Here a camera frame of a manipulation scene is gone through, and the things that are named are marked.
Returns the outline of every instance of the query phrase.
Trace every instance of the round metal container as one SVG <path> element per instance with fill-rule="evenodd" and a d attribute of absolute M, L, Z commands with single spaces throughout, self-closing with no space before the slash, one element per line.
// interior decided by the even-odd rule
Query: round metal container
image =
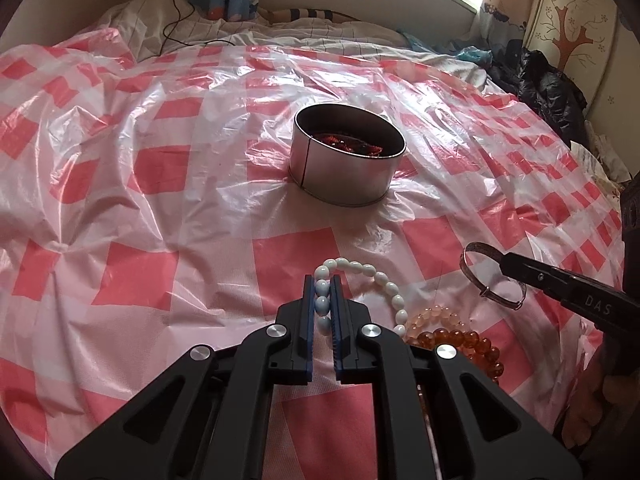
<path fill-rule="evenodd" d="M 314 138 L 347 134 L 382 148 L 380 156 L 348 153 Z M 363 206 L 380 200 L 406 150 L 402 134 L 382 117 L 349 105 L 324 103 L 294 119 L 289 173 L 309 194 L 335 205 Z"/>

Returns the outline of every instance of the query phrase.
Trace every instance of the metal bracelet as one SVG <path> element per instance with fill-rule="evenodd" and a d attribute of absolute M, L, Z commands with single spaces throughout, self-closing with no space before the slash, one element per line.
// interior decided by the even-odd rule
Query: metal bracelet
<path fill-rule="evenodd" d="M 520 285 L 520 290 L 522 291 L 522 298 L 520 301 L 510 301 L 502 296 L 496 294 L 492 291 L 487 285 L 478 280 L 478 277 L 471 271 L 469 267 L 468 261 L 466 260 L 467 253 L 479 253 L 484 254 L 488 258 L 491 258 L 494 262 L 500 264 L 502 260 L 503 254 L 496 249 L 495 247 L 484 244 L 482 242 L 472 242 L 465 247 L 465 250 L 462 251 L 460 255 L 460 270 L 467 277 L 467 279 L 473 283 L 480 290 L 480 297 L 487 298 L 488 300 L 495 301 L 495 303 L 501 304 L 506 308 L 510 308 L 511 310 L 518 310 L 522 307 L 525 298 L 527 297 L 527 285 L 522 282 L 517 282 Z"/>

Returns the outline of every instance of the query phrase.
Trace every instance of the white oval bead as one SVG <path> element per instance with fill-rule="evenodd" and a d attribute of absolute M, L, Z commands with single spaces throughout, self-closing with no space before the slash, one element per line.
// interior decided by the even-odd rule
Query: white oval bead
<path fill-rule="evenodd" d="M 394 297 L 391 298 L 391 306 L 396 310 L 400 310 L 404 308 L 404 298 L 400 296 L 400 294 L 396 294 Z"/>
<path fill-rule="evenodd" d="M 385 286 L 386 282 L 389 281 L 389 278 L 386 276 L 384 272 L 376 272 L 373 275 L 373 281 L 376 282 L 380 286 Z"/>
<path fill-rule="evenodd" d="M 321 316 L 316 321 L 318 331 L 322 335 L 329 335 L 331 333 L 331 320 L 327 316 Z"/>
<path fill-rule="evenodd" d="M 329 296 L 329 282 L 327 280 L 318 280 L 316 282 L 316 294 L 318 296 Z"/>
<path fill-rule="evenodd" d="M 347 260 L 347 258 L 336 258 L 335 264 L 340 270 L 347 270 L 349 268 L 349 261 Z"/>
<path fill-rule="evenodd" d="M 329 313 L 329 298 L 318 296 L 316 298 L 316 314 L 326 316 Z"/>
<path fill-rule="evenodd" d="M 360 274 L 362 272 L 362 264 L 360 262 L 350 262 L 349 270 L 355 274 Z"/>
<path fill-rule="evenodd" d="M 362 273 L 368 278 L 373 278 L 376 274 L 376 268 L 371 264 L 364 264 L 362 266 Z"/>
<path fill-rule="evenodd" d="M 398 323 L 398 325 L 404 325 L 408 319 L 409 314 L 404 308 L 396 312 L 396 323 Z"/>
<path fill-rule="evenodd" d="M 314 272 L 314 278 L 317 280 L 328 280 L 329 279 L 329 267 L 321 265 Z"/>
<path fill-rule="evenodd" d="M 335 269 L 338 268 L 338 262 L 336 262 L 333 258 L 329 258 L 325 260 L 323 265 L 329 269 L 329 272 L 334 272 Z"/>
<path fill-rule="evenodd" d="M 394 332 L 400 337 L 404 337 L 406 335 L 406 327 L 404 325 L 396 325 L 394 327 Z"/>
<path fill-rule="evenodd" d="M 398 289 L 398 286 L 394 283 L 394 282 L 386 282 L 385 285 L 385 293 L 388 296 L 395 296 L 398 292 L 400 292 L 400 289 Z"/>

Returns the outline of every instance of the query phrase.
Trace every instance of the pink checkered plastic cover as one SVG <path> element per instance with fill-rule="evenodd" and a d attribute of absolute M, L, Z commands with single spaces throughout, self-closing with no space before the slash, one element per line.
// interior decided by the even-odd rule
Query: pink checkered plastic cover
<path fill-rule="evenodd" d="M 292 117 L 338 100 L 408 152 L 388 196 L 344 209 L 287 174 Z M 540 293 L 519 312 L 458 269 L 485 241 L 620 285 L 620 218 L 559 138 L 509 95 L 406 60 L 205 46 L 135 63 L 114 29 L 0 57 L 0 401 L 47 469 L 194 344 L 238 344 L 338 255 L 400 286 L 411 315 L 459 311 L 502 349 L 500 383 L 553 426 L 593 326 Z M 348 296 L 391 327 L 367 278 Z M 376 477 L 367 386 L 278 388 L 266 479 Z"/>

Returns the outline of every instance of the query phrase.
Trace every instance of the cable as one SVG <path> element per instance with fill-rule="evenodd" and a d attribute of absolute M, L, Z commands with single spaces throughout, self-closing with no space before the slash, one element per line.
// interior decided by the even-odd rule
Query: cable
<path fill-rule="evenodd" d="M 178 25 L 180 25 L 181 22 L 183 22 L 184 20 L 189 19 L 191 16 L 193 16 L 193 14 L 196 12 L 196 7 L 189 2 L 190 6 L 191 6 L 191 12 L 189 14 L 187 14 L 185 17 L 182 16 L 182 13 L 180 12 L 180 9 L 178 7 L 178 4 L 175 0 L 172 0 L 172 2 L 174 3 L 174 8 L 176 10 L 176 12 L 178 13 L 178 19 L 175 20 L 174 22 L 171 23 L 167 23 L 164 26 L 164 29 L 162 30 L 162 35 L 164 36 L 164 40 L 162 41 L 162 45 L 160 46 L 160 53 L 156 56 L 156 57 L 160 57 L 162 56 L 162 51 L 164 50 L 164 47 L 166 46 L 167 41 L 171 40 L 171 41 L 175 41 L 175 43 L 184 45 L 184 46 L 195 46 L 195 45 L 207 45 L 209 43 L 228 43 L 231 46 L 235 46 L 234 43 L 232 43 L 229 40 L 209 40 L 209 41 L 204 41 L 204 42 L 200 42 L 200 43 L 185 43 L 183 41 L 180 40 L 175 40 L 174 38 L 171 37 L 171 35 L 175 32 L 175 29 L 178 27 Z M 171 27 L 174 26 L 174 28 L 171 29 L 171 32 L 169 32 L 169 34 L 166 33 L 166 30 Z"/>

